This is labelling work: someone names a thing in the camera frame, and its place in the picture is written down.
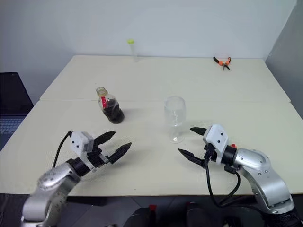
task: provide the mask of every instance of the white table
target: white table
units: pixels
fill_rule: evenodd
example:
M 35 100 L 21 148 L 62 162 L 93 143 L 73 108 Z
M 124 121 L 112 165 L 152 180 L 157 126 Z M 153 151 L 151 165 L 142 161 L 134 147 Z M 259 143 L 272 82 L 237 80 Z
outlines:
M 0 193 L 32 193 L 39 176 L 48 170 L 67 131 L 84 130 L 94 137 L 111 130 L 117 134 L 102 146 L 111 153 L 132 142 L 128 153 L 83 178 L 71 195 L 208 195 L 205 170 L 190 163 L 177 150 L 187 149 L 203 156 L 201 136 L 187 130 L 179 144 L 166 137 L 163 102 L 120 102 L 125 120 L 111 124 L 96 101 L 39 101 L 0 152 Z M 222 124 L 230 142 L 238 147 L 259 149 L 272 161 L 292 193 L 303 192 L 303 121 L 287 102 L 187 102 L 187 125 Z M 76 155 L 67 139 L 59 163 Z M 234 187 L 234 175 L 223 166 L 210 166 L 215 194 Z M 251 193 L 243 179 L 238 194 Z
M 230 68 L 212 58 L 75 55 L 40 99 L 97 100 L 103 86 L 118 101 L 290 101 L 262 59 L 232 59 Z

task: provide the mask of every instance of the red bottle label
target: red bottle label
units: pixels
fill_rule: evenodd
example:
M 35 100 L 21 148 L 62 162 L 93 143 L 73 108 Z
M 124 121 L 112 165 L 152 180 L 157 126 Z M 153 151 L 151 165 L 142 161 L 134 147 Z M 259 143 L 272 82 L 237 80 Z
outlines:
M 105 98 L 105 96 L 102 96 L 101 100 L 102 100 L 102 106 L 103 106 L 103 108 L 106 108 L 106 98 Z

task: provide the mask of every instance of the yellow cap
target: yellow cap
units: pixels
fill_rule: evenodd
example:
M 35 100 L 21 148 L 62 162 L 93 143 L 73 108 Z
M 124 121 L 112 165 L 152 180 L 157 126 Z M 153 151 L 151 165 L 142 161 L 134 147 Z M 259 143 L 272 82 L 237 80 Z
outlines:
M 133 40 L 133 39 L 128 39 L 128 40 L 127 40 L 127 43 L 128 43 L 128 44 L 134 44 L 134 40 Z

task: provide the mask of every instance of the floor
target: floor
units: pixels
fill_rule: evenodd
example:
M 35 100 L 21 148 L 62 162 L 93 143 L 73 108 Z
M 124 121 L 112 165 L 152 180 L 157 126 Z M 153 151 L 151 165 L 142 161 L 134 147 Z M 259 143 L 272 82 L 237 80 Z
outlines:
M 303 217 L 303 195 L 293 197 Z M 0 194 L 0 227 L 20 226 L 22 205 L 26 198 L 27 195 Z M 102 207 L 69 202 L 62 212 L 58 227 L 105 227 L 110 224 L 122 227 L 135 210 L 150 204 L 157 205 L 158 220 L 165 217 L 166 220 L 178 222 L 173 226 L 183 227 L 184 208 L 189 201 L 196 201 L 202 208 L 209 211 L 210 217 L 218 219 L 220 211 L 214 207 L 208 196 L 107 197 L 107 203 Z M 241 215 L 245 227 L 262 226 L 262 219 L 253 210 L 229 208 L 225 212 Z

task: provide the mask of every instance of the white wall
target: white wall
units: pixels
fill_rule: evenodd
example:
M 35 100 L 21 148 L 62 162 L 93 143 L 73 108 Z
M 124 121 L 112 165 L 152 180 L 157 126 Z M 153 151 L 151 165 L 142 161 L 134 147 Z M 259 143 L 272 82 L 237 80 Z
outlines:
M 36 102 L 77 53 L 266 58 L 295 0 L 0 0 L 0 71 Z

